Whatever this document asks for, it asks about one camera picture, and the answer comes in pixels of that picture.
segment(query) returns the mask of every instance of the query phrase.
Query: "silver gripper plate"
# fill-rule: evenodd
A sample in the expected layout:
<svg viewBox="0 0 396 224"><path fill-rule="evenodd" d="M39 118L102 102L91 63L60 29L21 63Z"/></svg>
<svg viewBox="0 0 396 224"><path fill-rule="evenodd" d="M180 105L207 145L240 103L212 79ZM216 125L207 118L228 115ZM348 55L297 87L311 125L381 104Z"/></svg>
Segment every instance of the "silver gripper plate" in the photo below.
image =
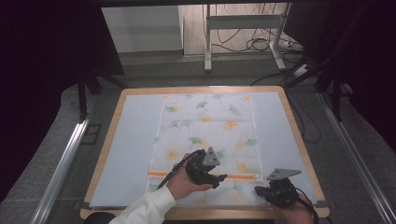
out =
<svg viewBox="0 0 396 224"><path fill-rule="evenodd" d="M301 170L287 170L275 168L275 170L267 176L267 180L281 180L293 175L298 175L300 173Z"/></svg>
<svg viewBox="0 0 396 224"><path fill-rule="evenodd" d="M213 147L207 149L204 160L202 161L202 165L204 166L217 166L220 165L220 161L216 156L216 152L213 150Z"/></svg>

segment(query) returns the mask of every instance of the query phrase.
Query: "wooden table edge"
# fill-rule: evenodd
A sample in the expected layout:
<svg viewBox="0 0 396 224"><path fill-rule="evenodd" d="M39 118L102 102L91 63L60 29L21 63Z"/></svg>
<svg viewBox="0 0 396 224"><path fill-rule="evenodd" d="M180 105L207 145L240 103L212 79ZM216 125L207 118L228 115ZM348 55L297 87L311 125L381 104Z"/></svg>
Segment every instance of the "wooden table edge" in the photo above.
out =
<svg viewBox="0 0 396 224"><path fill-rule="evenodd" d="M142 88L142 89L126 89L123 90L120 99L117 103L113 118L111 120L110 126L108 128L105 142L102 146L102 150L96 163L95 170L92 175L91 183L88 187L87 194L84 198L84 203L89 203L92 199L94 190L99 182L100 176L105 167L106 158L108 156L111 143L117 129L118 122L120 120L120 114L122 112L123 105L128 95L145 95L145 94L178 94L178 93L238 93L238 92L268 92L268 91L276 91L279 94L279 98L284 107L285 113L287 115L291 130L293 132L294 138L296 140L296 144L300 150L300 154L302 156L305 170L308 173L309 179L311 181L312 187L314 189L315 195L318 201L325 201L323 192L321 190L320 184L318 182L318 178L315 174L314 167L312 166L309 155L306 151L303 138L300 135L300 131L297 127L297 123L292 115L290 104L286 93L283 88L279 86L210 86L210 87L167 87L167 88ZM236 207L233 209L213 209L210 208L209 211L216 212L217 216L219 214L223 215L227 219L237 218L237 219L268 219L268 218L276 218L280 217L280 214L275 212L271 206L261 206L263 210L258 211L257 209L251 209L251 206L248 206L249 209L242 209L242 207ZM180 208L174 207L171 208L168 213L165 215L165 219L167 220L192 220L191 215L196 215L197 209L203 208ZM316 208L319 217L327 217L330 214L330 209L328 207L320 207ZM82 208L80 210L81 218L85 219L88 215L94 212L108 212L118 216L122 210L91 210ZM215 218L215 215L211 215L205 217L205 219L218 219Z"/></svg>

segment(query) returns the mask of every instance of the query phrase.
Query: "orange stripe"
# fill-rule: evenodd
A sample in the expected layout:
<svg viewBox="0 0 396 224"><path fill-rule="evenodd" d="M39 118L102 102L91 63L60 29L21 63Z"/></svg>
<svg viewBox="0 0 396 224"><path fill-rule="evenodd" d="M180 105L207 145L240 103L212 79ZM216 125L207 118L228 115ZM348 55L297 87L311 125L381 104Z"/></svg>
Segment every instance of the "orange stripe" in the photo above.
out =
<svg viewBox="0 0 396 224"><path fill-rule="evenodd" d="M169 173L161 172L161 171L148 171L148 175L151 176L167 176ZM254 180L256 179L255 175L227 175L229 179L249 179Z"/></svg>

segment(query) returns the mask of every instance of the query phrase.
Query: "human hand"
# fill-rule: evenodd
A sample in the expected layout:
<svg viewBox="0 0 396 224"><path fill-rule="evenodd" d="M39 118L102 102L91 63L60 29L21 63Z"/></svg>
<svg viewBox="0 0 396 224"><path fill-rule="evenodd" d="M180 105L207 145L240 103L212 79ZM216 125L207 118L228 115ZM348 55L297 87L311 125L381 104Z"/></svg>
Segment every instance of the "human hand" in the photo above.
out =
<svg viewBox="0 0 396 224"><path fill-rule="evenodd" d="M183 159L185 159L189 155L190 154L187 153L186 155L184 155ZM213 188L213 186L209 184L196 185L192 183L189 176L187 175L184 165L180 167L180 169L166 184L166 186L169 188L169 191L171 191L172 195L174 196L175 200L185 198L195 191L205 191Z"/></svg>
<svg viewBox="0 0 396 224"><path fill-rule="evenodd" d="M299 194L300 198L306 203L311 204L309 199L307 199L303 194ZM274 206L276 211L280 212L288 221L289 224L312 224L314 219L308 209L301 203L296 202L289 208L280 208Z"/></svg>

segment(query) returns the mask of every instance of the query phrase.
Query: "metal frame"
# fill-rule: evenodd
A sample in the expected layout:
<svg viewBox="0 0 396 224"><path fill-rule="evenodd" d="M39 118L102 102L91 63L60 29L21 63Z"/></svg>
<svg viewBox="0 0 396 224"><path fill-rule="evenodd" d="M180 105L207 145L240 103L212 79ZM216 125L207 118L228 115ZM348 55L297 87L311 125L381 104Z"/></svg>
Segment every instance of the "metal frame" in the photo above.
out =
<svg viewBox="0 0 396 224"><path fill-rule="evenodd" d="M92 111L96 104L96 98L97 96L91 97L90 101L88 102L88 113L86 118L79 122L73 131L66 149L64 150L64 154L62 155L58 166L56 167L56 170L46 188L46 191L44 192L44 195L41 198L37 209L35 210L35 214L30 222L31 224L46 223L52 206L56 201L58 193L62 187L62 184L64 183L64 179L66 178L67 172L69 171L70 165L78 150L82 136L84 135L88 123L90 122Z"/></svg>
<svg viewBox="0 0 396 224"><path fill-rule="evenodd" d="M279 70L286 70L282 57L277 48L285 25L290 3L280 15L238 15L238 16L211 16L210 5L206 5L206 42L205 42L205 71L212 71L212 51L210 42L211 30L228 29L276 29L274 41L269 43Z"/></svg>
<svg viewBox="0 0 396 224"><path fill-rule="evenodd" d="M332 112L332 103L327 97L326 93L318 93L318 97L323 103L323 106L326 110L327 115L329 116L332 125L337 131L340 139L346 149L346 153L348 154L350 160L355 166L356 171L361 177L361 181L369 192L379 214L381 215L384 223L392 224L396 223L396 216L393 211L393 208L390 206L387 197L382 191L381 187L376 183L373 175L371 174L369 168L365 164L361 154L358 149L353 144L353 141L349 137L347 130L345 129L343 123L338 120L338 118Z"/></svg>

